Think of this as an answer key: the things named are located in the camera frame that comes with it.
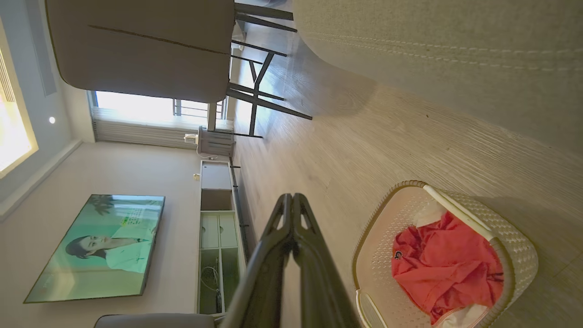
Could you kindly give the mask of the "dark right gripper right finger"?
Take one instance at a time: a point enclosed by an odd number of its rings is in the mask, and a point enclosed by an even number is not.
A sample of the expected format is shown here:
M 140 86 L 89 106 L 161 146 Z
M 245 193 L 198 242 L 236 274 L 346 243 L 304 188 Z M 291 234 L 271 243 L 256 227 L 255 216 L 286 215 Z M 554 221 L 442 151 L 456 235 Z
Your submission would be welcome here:
M 302 328 L 361 328 L 314 212 L 300 193 L 293 196 L 293 240 Z

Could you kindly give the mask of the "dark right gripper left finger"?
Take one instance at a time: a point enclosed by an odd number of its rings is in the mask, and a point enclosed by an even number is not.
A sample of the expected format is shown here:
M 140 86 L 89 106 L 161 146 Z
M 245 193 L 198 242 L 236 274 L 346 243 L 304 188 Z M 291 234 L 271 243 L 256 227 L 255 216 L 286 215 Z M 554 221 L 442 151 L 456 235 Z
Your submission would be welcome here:
M 281 195 L 219 328 L 280 328 L 285 266 L 293 249 L 293 196 Z

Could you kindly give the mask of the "white plastic laundry basket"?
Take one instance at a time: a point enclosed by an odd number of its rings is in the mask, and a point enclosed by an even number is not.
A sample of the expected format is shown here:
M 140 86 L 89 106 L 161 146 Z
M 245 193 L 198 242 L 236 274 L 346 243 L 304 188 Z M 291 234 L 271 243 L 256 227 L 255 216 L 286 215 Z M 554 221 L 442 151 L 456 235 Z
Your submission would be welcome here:
M 484 237 L 501 260 L 505 271 L 502 295 L 482 312 L 460 310 L 456 315 L 476 319 L 464 328 L 489 328 L 533 282 L 538 255 L 533 243 L 485 204 L 475 198 L 435 188 L 424 181 L 409 180 L 395 185 L 373 212 L 355 249 L 352 263 L 356 305 L 366 328 L 441 328 L 431 324 L 392 277 L 392 243 L 414 224 L 419 212 L 431 203 L 449 210 Z

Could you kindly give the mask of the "white cabinet with glass doors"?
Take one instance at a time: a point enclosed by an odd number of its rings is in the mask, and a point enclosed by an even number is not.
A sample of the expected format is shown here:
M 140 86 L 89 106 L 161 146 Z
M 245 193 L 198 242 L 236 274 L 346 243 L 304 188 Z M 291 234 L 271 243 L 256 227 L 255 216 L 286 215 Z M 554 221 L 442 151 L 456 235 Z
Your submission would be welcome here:
M 246 274 L 243 223 L 233 166 L 225 161 L 202 160 L 199 179 L 199 262 L 196 311 L 204 315 L 227 313 Z

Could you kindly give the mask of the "white pleated curtain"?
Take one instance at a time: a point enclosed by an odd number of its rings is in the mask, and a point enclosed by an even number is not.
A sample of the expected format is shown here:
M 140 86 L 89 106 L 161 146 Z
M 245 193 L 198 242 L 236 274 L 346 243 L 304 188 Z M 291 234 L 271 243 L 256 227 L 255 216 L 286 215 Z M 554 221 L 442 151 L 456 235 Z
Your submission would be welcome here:
M 107 121 L 94 119 L 93 132 L 96 141 L 129 143 L 157 147 L 196 149 L 184 141 L 184 135 L 197 133 L 200 124 L 184 122 L 162 122 L 156 124 L 132 123 L 129 121 Z

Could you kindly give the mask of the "bright window with railing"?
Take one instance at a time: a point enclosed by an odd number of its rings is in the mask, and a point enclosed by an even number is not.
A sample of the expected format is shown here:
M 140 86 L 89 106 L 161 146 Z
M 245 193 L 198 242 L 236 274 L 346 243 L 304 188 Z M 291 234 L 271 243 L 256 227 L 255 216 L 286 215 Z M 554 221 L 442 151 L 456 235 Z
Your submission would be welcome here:
M 173 118 L 200 121 L 208 117 L 210 108 L 204 102 L 117 92 L 95 91 L 92 96 L 97 115 L 102 118 L 129 121 L 150 122 L 173 120 Z

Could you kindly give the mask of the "grey chair with black legs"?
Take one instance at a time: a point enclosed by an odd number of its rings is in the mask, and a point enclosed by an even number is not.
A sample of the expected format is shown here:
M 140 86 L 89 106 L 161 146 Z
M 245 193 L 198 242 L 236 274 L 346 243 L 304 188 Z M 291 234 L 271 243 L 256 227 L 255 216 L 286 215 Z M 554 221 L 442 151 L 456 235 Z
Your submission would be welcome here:
M 276 51 L 267 56 L 253 88 L 231 83 L 232 38 L 237 21 L 282 31 L 271 19 L 293 14 L 235 0 L 44 0 L 61 78 L 86 91 L 118 92 L 216 105 L 233 97 L 298 118 L 312 116 L 266 100 L 261 81 Z

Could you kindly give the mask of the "grey fabric sofa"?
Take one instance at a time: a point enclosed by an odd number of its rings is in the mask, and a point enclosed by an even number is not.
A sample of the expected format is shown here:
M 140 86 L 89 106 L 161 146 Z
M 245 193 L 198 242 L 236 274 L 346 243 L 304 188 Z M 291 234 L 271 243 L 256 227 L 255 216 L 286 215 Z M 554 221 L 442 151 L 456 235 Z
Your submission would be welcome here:
M 583 155 L 583 0 L 291 0 L 322 60 Z

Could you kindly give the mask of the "bright ceiling light panel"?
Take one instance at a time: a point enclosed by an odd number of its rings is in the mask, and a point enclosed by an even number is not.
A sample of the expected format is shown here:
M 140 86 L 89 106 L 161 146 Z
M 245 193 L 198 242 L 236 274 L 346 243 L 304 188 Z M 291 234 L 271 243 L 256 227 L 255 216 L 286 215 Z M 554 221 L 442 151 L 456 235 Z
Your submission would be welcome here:
M 0 179 L 37 151 L 37 139 L 0 18 Z

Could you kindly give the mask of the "wall mounted television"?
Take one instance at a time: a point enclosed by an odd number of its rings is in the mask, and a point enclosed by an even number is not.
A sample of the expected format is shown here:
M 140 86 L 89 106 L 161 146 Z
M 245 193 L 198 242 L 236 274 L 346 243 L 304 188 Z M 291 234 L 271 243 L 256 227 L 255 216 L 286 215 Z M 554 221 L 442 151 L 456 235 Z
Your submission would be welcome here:
M 25 304 L 143 295 L 164 196 L 91 195 Z

